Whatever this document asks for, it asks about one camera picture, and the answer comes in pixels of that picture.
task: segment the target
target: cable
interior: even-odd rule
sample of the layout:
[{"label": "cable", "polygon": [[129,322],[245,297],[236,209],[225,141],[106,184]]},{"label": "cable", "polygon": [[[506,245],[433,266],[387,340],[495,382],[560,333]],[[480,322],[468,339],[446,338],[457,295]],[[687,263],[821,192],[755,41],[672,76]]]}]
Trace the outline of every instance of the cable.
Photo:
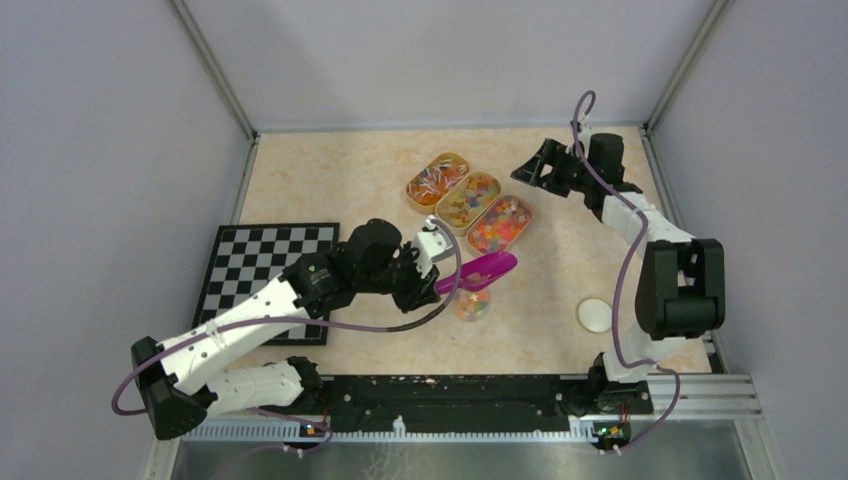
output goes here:
[{"label": "cable", "polygon": [[645,234],[648,232],[648,217],[639,210],[636,205],[633,204],[630,200],[625,198],[622,194],[618,193],[610,184],[604,181],[598,172],[592,167],[589,163],[589,160],[586,158],[586,152],[583,151],[583,146],[580,144],[578,139],[578,128],[580,125],[580,110],[583,107],[583,102],[586,101],[587,97],[591,97],[591,101],[589,106],[586,108],[585,115],[589,115],[589,112],[592,111],[592,107],[595,106],[595,98],[597,95],[594,90],[588,90],[583,96],[580,97],[580,100],[577,102],[577,106],[574,108],[574,115],[571,119],[571,134],[574,138],[574,150],[577,152],[577,156],[580,158],[580,161],[583,163],[583,166],[586,167],[586,170],[592,175],[592,177],[597,181],[604,189],[610,193],[610,195],[615,198],[621,200],[622,203],[627,205],[630,210],[636,212],[636,215],[642,221],[642,227],[639,229],[639,234],[636,235],[636,238],[633,240],[633,243],[630,244],[630,249],[627,250],[627,254],[624,256],[624,261],[621,264],[621,269],[618,271],[618,279],[615,282],[615,295],[613,296],[612,302],[612,344],[615,350],[615,355],[618,358],[619,363],[621,363],[625,368],[637,368],[642,365],[653,365],[662,373],[674,375],[674,396],[671,399],[671,403],[669,403],[668,408],[660,415],[660,418],[654,422],[642,435],[640,435],[635,440],[631,441],[629,444],[620,448],[619,451],[624,451],[629,448],[635,447],[638,445],[645,437],[647,437],[651,432],[657,429],[663,422],[665,422],[666,418],[671,415],[671,411],[674,410],[674,407],[677,405],[677,400],[680,399],[680,375],[677,374],[674,370],[670,368],[665,368],[659,366],[657,362],[653,361],[650,358],[645,358],[643,360],[638,360],[636,362],[628,362],[624,358],[624,353],[621,351],[621,338],[619,337],[619,310],[621,308],[621,292],[624,290],[624,277],[627,275],[627,268],[630,267],[630,262],[633,260],[633,255],[636,254],[636,249],[639,248],[639,244],[642,243],[642,240],[645,238]]},{"label": "cable", "polygon": [[[404,332],[407,330],[411,330],[416,327],[420,327],[425,323],[429,322],[433,318],[435,318],[438,314],[442,313],[444,309],[448,306],[453,297],[456,295],[457,289],[459,289],[459,273],[462,271],[462,254],[459,251],[459,242],[456,237],[451,233],[450,229],[447,225],[442,223],[439,220],[433,219],[433,223],[439,227],[439,229],[448,237],[451,245],[454,250],[454,257],[456,258],[456,275],[454,275],[453,285],[451,286],[450,292],[448,292],[448,296],[445,297],[445,300],[436,308],[434,308],[430,313],[424,315],[418,320],[414,322],[406,323],[403,325],[399,325],[397,327],[370,327],[367,325],[355,325],[350,323],[340,323],[340,322],[331,322],[326,320],[313,320],[311,318],[299,318],[299,317],[271,317],[271,318],[254,318],[251,320],[242,320],[240,322],[233,322],[228,325],[222,325],[218,327],[219,333],[228,332],[230,330],[235,330],[237,328],[249,327],[251,325],[265,325],[269,323],[300,323],[305,325],[317,325],[319,327],[333,327],[333,328],[343,328],[346,330],[356,330],[360,332],[374,332],[374,333],[392,333],[392,332]],[[141,372],[145,371],[148,367],[153,365],[154,363],[162,360],[163,358],[171,355],[172,353],[181,350],[183,348],[188,347],[189,345],[193,345],[205,338],[208,338],[208,334],[206,332],[198,332],[197,335],[183,340],[176,345],[165,349],[157,353],[156,355],[148,358],[141,365],[135,367],[132,372],[118,385],[117,390],[112,395],[112,411],[117,415],[121,416],[132,416],[132,415],[141,415],[146,413],[147,411],[143,408],[138,410],[124,410],[120,406],[118,406],[118,401],[121,398],[121,395],[126,390],[127,386],[138,377]]]},{"label": "cable", "polygon": [[327,425],[324,422],[316,423],[316,422],[312,422],[310,420],[307,420],[305,418],[295,417],[293,415],[286,415],[284,413],[272,412],[270,410],[264,410],[264,409],[261,409],[261,408],[248,408],[247,410],[249,412],[258,413],[259,415],[264,415],[266,417],[274,417],[274,418],[278,418],[280,420],[287,420],[289,422],[297,422],[301,425],[311,425],[312,427],[317,428],[318,430],[321,430],[324,433],[326,433],[326,438],[324,438],[323,442],[319,443],[318,445],[316,445],[312,448],[306,449],[306,450],[299,449],[299,448],[298,449],[291,448],[286,444],[279,444],[279,443],[260,445],[258,447],[252,448],[252,449],[242,453],[241,455],[239,455],[235,459],[228,462],[226,465],[221,467],[217,472],[215,472],[215,474],[212,475],[209,478],[209,480],[215,480],[216,478],[223,475],[227,470],[232,468],[232,466],[235,465],[236,463],[244,460],[247,457],[250,457],[250,456],[255,455],[257,453],[260,453],[260,452],[264,452],[266,450],[283,450],[284,452],[291,451],[292,453],[297,452],[298,455],[306,456],[306,455],[311,455],[313,453],[318,453],[321,450],[327,448],[327,445],[330,443],[330,440],[333,439],[333,435],[334,435],[333,430],[330,428],[329,425]]}]

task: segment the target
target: beige tabletop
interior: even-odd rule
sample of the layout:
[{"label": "beige tabletop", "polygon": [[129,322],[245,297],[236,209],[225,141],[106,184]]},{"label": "beige tabletop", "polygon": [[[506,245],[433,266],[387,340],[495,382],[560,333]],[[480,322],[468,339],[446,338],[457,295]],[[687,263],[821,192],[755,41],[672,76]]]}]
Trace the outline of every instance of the beige tabletop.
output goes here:
[{"label": "beige tabletop", "polygon": [[[596,128],[624,137],[625,179],[659,204],[635,127]],[[523,198],[534,211],[528,230],[510,250],[518,266],[490,287],[491,308],[476,323],[451,309],[403,333],[333,329],[326,346],[260,347],[235,366],[255,367],[303,355],[322,374],[531,374],[585,373],[595,356],[610,351],[610,333],[595,334],[576,319],[581,300],[612,303],[624,240],[583,206],[582,195],[562,198],[509,178],[546,137],[569,143],[563,128],[368,131],[262,135],[241,223],[340,222],[340,239],[370,218],[395,224],[409,240],[424,215],[409,207],[404,186],[443,152],[456,152],[472,171],[494,175],[504,193]],[[463,261],[471,260],[460,237]],[[442,275],[453,260],[438,265]],[[622,326],[635,322],[633,298],[641,261],[628,271]],[[392,299],[359,295],[331,319],[390,326],[417,319],[432,306],[401,314]],[[690,340],[664,365],[709,372],[700,340]]]}]

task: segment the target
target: purple scoop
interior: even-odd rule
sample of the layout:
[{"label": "purple scoop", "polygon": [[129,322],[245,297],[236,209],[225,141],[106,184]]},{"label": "purple scoop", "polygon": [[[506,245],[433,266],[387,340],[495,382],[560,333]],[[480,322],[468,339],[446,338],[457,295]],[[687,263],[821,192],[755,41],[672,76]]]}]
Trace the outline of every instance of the purple scoop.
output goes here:
[{"label": "purple scoop", "polygon": [[[487,253],[462,265],[459,288],[469,292],[479,292],[515,268],[516,265],[518,265],[518,259],[511,253]],[[444,295],[450,292],[454,275],[456,273],[436,282],[436,293]]]}]

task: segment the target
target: black and white checkered board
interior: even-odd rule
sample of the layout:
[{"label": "black and white checkered board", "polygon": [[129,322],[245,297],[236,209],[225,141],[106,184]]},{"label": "black and white checkered board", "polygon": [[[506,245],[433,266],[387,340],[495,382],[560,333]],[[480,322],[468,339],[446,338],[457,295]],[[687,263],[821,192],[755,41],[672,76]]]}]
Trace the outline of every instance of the black and white checkered board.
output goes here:
[{"label": "black and white checkered board", "polygon": [[[338,223],[219,227],[192,328],[250,298],[301,254],[327,250],[338,239]],[[274,337],[266,345],[326,343],[327,327],[301,325]]]}]

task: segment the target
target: white wall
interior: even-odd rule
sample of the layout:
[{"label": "white wall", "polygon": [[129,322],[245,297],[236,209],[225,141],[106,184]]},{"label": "white wall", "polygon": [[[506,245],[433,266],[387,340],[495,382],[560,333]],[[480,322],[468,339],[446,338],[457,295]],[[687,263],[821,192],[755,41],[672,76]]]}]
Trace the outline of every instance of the white wall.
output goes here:
[{"label": "white wall", "polygon": [[0,478],[138,475],[110,395],[190,324],[245,155],[164,1],[2,2]]},{"label": "white wall", "polygon": [[790,478],[845,478],[848,3],[737,1],[658,132]]},{"label": "white wall", "polygon": [[644,121],[709,0],[188,0],[258,130]]}]

